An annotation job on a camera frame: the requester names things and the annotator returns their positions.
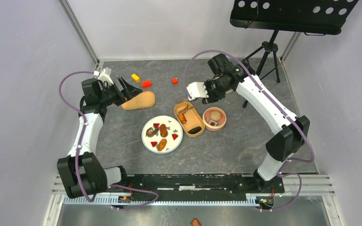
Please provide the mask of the white steamed bun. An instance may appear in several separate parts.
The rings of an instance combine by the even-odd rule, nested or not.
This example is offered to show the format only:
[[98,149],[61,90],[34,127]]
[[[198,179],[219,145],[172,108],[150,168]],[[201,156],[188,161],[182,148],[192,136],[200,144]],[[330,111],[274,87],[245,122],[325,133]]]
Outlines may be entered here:
[[213,110],[210,112],[209,117],[211,120],[218,122],[222,118],[222,114],[219,111]]

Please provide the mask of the sushi piece red centre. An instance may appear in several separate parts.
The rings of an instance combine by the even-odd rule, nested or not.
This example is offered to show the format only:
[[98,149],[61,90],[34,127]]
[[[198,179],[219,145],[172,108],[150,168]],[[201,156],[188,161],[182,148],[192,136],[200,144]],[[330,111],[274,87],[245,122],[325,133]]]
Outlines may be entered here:
[[209,124],[211,127],[216,127],[216,126],[218,125],[218,122],[215,121],[215,120],[210,120],[210,121],[208,122],[208,124]]

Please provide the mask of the fried chicken wing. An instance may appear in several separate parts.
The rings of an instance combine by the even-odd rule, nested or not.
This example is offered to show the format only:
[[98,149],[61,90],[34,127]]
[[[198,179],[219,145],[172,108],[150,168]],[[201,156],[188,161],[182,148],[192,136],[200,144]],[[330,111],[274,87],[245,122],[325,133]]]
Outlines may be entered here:
[[179,111],[179,112],[177,113],[177,117],[178,117],[178,119],[180,120],[180,122],[181,122],[182,124],[185,124],[185,123],[187,122],[184,114],[185,114],[185,112],[186,112],[188,109],[189,109],[189,106],[186,105],[186,106],[184,107],[184,109],[182,109],[181,111]]

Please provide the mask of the black sea cucumber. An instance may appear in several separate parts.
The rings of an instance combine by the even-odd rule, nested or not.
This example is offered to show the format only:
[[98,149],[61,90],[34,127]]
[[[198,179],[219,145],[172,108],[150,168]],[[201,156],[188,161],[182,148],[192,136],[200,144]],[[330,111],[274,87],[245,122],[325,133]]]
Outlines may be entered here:
[[188,133],[194,135],[194,134],[199,133],[201,130],[202,130],[202,127],[198,126],[198,127],[194,127],[191,130],[189,130]]

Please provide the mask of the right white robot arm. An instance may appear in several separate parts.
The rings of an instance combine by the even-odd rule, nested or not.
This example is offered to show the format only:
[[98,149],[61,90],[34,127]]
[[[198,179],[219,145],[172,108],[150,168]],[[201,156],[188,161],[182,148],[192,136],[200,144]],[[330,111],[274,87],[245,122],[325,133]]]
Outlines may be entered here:
[[266,192],[272,180],[280,173],[285,162],[304,144],[308,144],[310,121],[306,116],[298,117],[288,110],[252,74],[246,63],[234,65],[225,54],[220,53],[208,61],[216,78],[200,85],[203,104],[223,99],[229,90],[242,96],[262,116],[274,136],[266,143],[267,155],[255,171],[254,188]]

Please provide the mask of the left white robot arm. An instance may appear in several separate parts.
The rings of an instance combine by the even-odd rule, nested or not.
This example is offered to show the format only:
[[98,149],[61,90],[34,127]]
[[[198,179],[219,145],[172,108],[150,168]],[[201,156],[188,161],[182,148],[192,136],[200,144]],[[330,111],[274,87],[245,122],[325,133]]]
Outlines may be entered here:
[[84,197],[93,202],[106,191],[108,178],[95,152],[107,107],[120,106],[142,93],[142,90],[118,77],[122,89],[110,78],[89,78],[82,81],[83,96],[79,107],[72,108],[79,116],[79,128],[73,147],[66,157],[57,161],[57,169],[69,198]]

